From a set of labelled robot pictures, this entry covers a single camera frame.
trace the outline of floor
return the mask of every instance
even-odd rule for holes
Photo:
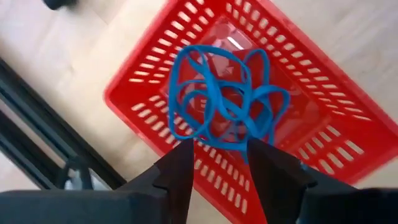
[[[273,1],[398,122],[397,1]],[[40,0],[0,0],[0,57],[127,179],[158,156],[108,109],[103,92],[164,2],[80,0],[51,11]],[[0,179],[8,180],[0,191],[35,188],[0,161]],[[398,187],[389,178],[397,168],[394,160],[357,186]],[[194,192],[188,222],[204,219],[228,223]]]

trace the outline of red plastic basket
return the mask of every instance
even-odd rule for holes
[[[313,168],[352,184],[396,156],[396,124],[273,3],[255,0],[169,1],[106,90],[108,106],[160,156],[179,143],[167,127],[166,90],[188,44],[266,50],[271,83],[292,95],[275,143]],[[175,124],[192,131],[179,117]],[[265,222],[233,153],[195,144],[195,188],[233,223]]]

